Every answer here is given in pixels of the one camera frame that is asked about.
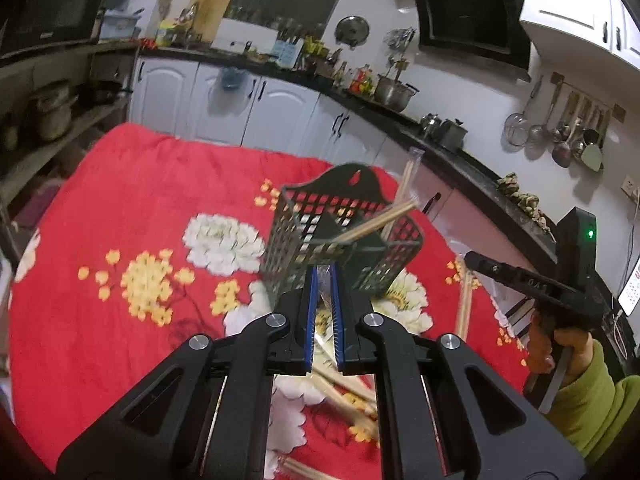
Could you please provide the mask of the green sleeved right forearm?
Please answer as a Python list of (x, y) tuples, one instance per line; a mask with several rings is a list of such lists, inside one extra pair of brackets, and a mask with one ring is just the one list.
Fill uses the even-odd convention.
[(629, 430), (639, 443), (639, 376), (613, 382), (602, 344), (593, 341), (593, 357), (574, 382), (559, 390), (546, 419), (579, 452), (589, 467), (605, 456)]

